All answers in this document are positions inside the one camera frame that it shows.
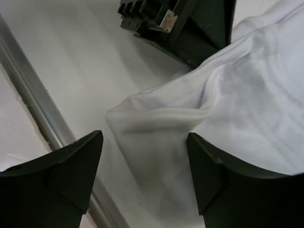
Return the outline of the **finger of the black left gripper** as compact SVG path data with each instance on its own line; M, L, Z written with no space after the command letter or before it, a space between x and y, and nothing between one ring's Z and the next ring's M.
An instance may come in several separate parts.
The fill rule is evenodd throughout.
M231 43L234 0L122 0L121 28L197 68Z

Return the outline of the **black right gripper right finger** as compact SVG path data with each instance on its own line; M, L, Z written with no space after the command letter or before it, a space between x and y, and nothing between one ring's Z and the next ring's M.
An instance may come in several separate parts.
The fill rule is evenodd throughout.
M303 174L259 168L196 133L189 133L187 149L198 211L206 227L303 227Z

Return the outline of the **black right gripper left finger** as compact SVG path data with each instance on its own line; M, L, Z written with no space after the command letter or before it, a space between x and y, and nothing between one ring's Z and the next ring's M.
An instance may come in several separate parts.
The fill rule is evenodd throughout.
M93 131L0 174L3 228L77 228L86 214L103 147Z

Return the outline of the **white skirt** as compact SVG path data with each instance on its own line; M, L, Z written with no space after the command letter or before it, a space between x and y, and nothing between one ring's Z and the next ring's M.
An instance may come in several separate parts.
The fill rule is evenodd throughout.
M143 205L135 228L202 228L189 133L258 167L304 170L304 3L282 0L242 20L197 69L106 114Z

